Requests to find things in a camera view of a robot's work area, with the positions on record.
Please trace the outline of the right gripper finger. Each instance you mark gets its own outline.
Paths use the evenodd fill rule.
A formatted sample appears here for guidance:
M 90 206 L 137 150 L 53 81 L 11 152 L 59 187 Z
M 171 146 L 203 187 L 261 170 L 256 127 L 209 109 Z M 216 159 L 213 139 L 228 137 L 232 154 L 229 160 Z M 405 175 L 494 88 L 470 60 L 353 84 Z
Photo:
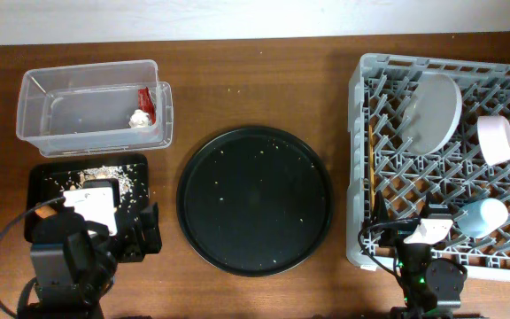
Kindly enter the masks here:
M 374 226 L 374 230 L 378 233 L 383 233 L 386 229 L 384 223 L 389 221 L 390 217 L 384 201 L 383 193 L 381 191 L 377 191 L 375 193 L 374 209 L 372 213 L 372 225 Z
M 427 208 L 447 208 L 447 205 L 438 200 L 432 192 L 427 192 L 424 200 Z

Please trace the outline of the light blue cup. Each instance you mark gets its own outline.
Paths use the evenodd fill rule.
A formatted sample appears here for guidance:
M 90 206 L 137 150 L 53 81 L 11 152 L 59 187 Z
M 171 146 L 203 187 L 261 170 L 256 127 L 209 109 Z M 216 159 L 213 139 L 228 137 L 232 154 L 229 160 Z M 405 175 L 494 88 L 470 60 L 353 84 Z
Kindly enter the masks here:
M 460 231 L 472 238 L 483 238 L 502 226 L 508 216 L 506 205 L 498 199 L 486 198 L 463 206 L 457 220 Z

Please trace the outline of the pink white bowl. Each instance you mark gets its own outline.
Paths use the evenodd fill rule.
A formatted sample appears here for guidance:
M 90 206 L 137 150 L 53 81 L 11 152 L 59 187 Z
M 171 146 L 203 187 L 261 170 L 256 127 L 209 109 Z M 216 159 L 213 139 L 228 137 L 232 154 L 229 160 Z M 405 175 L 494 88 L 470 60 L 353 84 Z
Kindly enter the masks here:
M 487 165 L 495 166 L 510 160 L 510 122 L 506 117 L 480 116 L 477 136 Z

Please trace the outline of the grey plate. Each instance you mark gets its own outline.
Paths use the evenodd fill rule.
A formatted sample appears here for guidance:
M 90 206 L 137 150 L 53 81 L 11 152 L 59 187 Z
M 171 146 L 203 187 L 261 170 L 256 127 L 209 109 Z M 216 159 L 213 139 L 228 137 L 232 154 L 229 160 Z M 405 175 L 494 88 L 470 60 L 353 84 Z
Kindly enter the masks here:
M 451 139 L 460 122 L 462 96 L 458 84 L 445 74 L 423 75 L 403 113 L 398 133 L 413 155 L 434 153 Z

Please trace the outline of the orange carrot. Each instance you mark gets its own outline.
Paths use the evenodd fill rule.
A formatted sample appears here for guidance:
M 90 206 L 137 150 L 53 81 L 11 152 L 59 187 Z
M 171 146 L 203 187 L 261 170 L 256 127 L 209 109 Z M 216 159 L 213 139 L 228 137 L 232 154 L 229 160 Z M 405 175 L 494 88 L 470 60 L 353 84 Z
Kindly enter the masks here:
M 35 209 L 35 214 L 42 219 L 51 217 L 57 213 L 58 212 L 50 205 L 40 206 Z

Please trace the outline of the white napkin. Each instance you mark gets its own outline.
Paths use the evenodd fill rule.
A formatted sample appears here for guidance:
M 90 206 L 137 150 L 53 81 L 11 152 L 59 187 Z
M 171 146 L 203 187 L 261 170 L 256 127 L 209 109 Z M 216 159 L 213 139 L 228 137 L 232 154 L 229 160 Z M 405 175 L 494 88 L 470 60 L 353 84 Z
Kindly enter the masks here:
M 152 124 L 150 115 L 140 109 L 134 111 L 131 115 L 128 125 L 130 128 L 146 128 Z

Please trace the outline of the red sauce packet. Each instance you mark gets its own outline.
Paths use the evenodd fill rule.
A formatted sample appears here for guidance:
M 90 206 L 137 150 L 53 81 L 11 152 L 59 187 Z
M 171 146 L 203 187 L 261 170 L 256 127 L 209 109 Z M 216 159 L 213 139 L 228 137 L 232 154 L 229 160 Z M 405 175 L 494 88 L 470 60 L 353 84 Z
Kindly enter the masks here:
M 150 124 L 156 122 L 156 106 L 147 87 L 138 90 L 139 109 L 149 115 Z

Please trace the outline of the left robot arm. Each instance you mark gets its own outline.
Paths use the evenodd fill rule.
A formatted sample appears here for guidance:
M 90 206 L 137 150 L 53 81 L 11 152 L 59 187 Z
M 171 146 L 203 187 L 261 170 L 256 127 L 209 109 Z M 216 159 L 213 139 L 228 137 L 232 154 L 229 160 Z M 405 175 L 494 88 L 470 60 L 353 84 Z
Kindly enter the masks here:
M 63 191 L 63 209 L 31 231 L 35 278 L 20 294 L 19 318 L 101 318 L 99 301 L 112 288 L 119 264 L 140 262 L 162 247 L 158 205 L 120 209 L 114 179 Z

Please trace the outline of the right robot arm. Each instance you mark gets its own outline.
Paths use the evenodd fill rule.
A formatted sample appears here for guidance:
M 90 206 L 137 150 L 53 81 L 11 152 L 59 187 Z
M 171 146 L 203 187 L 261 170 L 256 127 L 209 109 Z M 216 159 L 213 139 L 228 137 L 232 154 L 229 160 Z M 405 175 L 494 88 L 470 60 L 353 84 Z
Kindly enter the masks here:
M 460 294 L 467 269 L 450 259 L 432 254 L 453 225 L 448 206 L 427 194 L 417 217 L 389 217 L 383 194 L 375 194 L 373 229 L 381 232 L 379 246 L 394 250 L 392 272 L 404 294 L 405 305 L 393 307 L 389 317 L 452 318 L 460 308 Z

